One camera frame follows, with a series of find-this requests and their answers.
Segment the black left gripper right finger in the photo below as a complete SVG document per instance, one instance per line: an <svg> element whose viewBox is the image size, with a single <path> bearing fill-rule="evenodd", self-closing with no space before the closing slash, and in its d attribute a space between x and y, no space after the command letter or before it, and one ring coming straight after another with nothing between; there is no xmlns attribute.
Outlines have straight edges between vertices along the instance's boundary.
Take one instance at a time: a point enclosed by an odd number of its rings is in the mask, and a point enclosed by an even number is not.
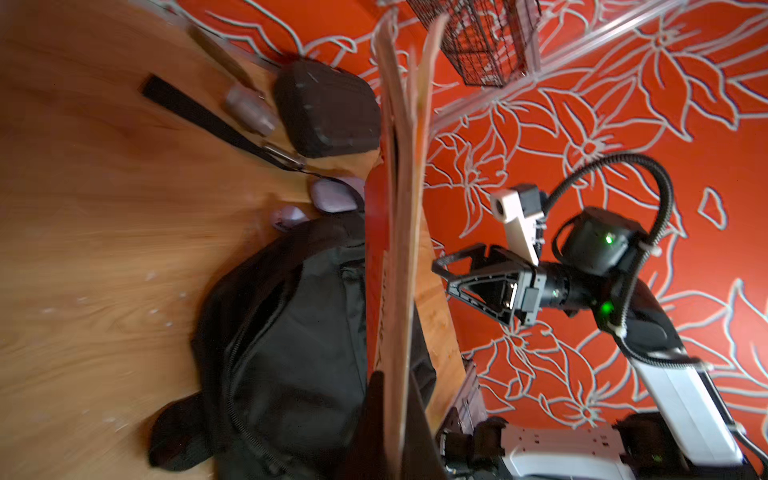
<svg viewBox="0 0 768 480"><path fill-rule="evenodd" d="M405 480L445 480L447 478L413 375L409 377L400 478Z"/></svg>

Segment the black student backpack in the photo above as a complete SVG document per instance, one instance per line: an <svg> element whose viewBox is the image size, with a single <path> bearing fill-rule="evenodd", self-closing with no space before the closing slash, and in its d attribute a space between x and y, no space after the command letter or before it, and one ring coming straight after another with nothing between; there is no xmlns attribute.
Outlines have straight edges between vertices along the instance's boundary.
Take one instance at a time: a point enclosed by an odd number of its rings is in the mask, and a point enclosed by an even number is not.
<svg viewBox="0 0 768 480"><path fill-rule="evenodd" d="M191 346L201 389L156 419L149 464L221 479L339 479L369 383L365 223L316 218L210 290Z"/></svg>

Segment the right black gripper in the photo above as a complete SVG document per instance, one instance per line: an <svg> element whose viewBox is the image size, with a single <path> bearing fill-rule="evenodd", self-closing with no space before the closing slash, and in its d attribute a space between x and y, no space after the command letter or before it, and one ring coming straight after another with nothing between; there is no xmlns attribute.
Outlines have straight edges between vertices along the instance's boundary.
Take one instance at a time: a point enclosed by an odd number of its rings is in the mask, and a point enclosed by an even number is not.
<svg viewBox="0 0 768 480"><path fill-rule="evenodd" d="M526 260L506 248L480 243L434 260L432 272L452 279L447 283L449 296L504 326L510 326L514 316L528 327L544 309L574 316L594 305L592 275L554 262L524 270L527 267ZM497 275L518 271L517 291L514 278Z"/></svg>

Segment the dragon cover picture book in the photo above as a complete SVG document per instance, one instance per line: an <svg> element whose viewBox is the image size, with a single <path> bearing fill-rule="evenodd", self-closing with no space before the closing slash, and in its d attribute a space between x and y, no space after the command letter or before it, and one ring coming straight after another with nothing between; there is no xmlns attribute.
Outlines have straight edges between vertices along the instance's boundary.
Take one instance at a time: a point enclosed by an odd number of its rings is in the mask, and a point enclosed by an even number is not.
<svg viewBox="0 0 768 480"><path fill-rule="evenodd" d="M428 25L423 42L399 54L398 10L389 8L372 37L379 73L380 156L367 192L368 374L384 373L386 478L401 479L422 196L430 141L435 63L448 17Z"/></svg>

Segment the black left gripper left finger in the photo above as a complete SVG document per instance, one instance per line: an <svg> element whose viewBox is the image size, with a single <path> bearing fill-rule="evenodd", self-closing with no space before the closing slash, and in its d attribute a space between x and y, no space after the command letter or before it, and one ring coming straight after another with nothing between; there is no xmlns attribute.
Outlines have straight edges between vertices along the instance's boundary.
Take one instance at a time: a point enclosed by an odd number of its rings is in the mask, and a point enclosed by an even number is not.
<svg viewBox="0 0 768 480"><path fill-rule="evenodd" d="M367 385L360 418L338 470L343 480L386 478L386 456L383 446L384 373L375 371Z"/></svg>

